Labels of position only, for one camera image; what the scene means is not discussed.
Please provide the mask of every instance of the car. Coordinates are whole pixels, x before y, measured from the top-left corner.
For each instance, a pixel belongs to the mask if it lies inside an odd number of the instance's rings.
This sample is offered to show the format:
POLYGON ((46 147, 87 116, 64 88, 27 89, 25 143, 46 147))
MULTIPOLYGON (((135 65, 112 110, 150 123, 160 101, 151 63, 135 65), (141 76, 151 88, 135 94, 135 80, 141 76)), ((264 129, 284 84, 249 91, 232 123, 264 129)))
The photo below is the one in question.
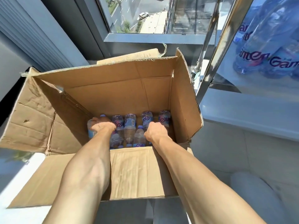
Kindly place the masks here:
POLYGON ((148 16, 149 16, 148 12, 142 12, 139 14, 139 20, 143 20, 144 18, 146 18, 148 16))

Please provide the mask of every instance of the hand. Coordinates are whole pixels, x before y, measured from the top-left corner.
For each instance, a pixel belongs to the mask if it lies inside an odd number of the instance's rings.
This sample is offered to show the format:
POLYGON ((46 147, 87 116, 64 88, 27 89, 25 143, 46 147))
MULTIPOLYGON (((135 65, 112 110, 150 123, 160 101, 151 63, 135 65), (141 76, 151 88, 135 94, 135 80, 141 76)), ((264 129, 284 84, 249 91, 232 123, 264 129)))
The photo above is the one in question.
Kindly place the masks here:
POLYGON ((166 128, 160 122, 150 122, 144 137, 153 144, 162 137, 170 138, 166 128))
POLYGON ((112 123, 111 120, 106 116, 99 118, 93 117, 92 120, 96 122, 96 124, 92 126, 94 131, 98 132, 101 129, 108 128, 111 132, 113 132, 116 129, 115 124, 112 123))

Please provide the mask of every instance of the sidewalk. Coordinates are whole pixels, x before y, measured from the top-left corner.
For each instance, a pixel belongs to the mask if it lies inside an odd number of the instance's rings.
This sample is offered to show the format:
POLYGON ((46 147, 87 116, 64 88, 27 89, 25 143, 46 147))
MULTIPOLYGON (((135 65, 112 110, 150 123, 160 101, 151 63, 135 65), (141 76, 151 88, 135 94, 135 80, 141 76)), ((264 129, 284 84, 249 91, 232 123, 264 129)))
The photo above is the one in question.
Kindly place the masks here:
POLYGON ((167 11, 154 13, 147 17, 141 25, 140 34, 162 34, 164 31, 167 11))

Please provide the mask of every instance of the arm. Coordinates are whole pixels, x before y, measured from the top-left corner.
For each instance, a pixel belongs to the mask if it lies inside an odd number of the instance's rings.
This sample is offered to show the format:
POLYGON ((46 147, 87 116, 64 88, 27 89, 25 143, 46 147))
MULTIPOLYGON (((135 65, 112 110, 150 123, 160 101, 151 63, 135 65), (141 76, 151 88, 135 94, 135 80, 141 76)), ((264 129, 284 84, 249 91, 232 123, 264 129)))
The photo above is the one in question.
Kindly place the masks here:
POLYGON ((58 194, 44 224, 93 223, 101 197, 109 185, 111 122, 92 127, 97 134, 69 161, 58 194))
POLYGON ((165 161, 192 223, 266 224, 236 192, 174 143, 160 123, 151 122, 144 135, 165 161))

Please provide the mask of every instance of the metal pole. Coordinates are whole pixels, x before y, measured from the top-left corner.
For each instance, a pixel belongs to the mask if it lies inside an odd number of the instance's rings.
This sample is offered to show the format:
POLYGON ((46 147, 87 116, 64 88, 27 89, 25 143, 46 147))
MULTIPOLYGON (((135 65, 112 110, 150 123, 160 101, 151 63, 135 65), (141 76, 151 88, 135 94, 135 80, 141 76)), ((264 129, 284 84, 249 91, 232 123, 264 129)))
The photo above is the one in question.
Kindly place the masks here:
POLYGON ((215 25, 217 24, 218 19, 219 19, 219 5, 220 5, 220 1, 221 0, 217 0, 217 2, 215 4, 214 11, 213 11, 212 17, 210 19, 209 27, 208 27, 208 30, 207 30, 207 34, 206 34, 206 37, 204 38, 204 44, 202 45, 202 49, 200 51, 200 55, 199 55, 199 58, 197 60, 196 66, 193 68, 193 70, 191 72, 191 79, 192 79, 192 81, 194 80, 196 74, 198 72, 200 72, 200 70, 202 68, 202 61, 204 59, 204 54, 207 51, 207 47, 209 45, 209 41, 210 41, 211 36, 213 34, 215 25))
POLYGON ((197 91, 197 101, 200 104, 207 89, 215 76, 231 42, 233 41, 253 0, 235 0, 227 16, 219 42, 204 73, 203 80, 197 91))

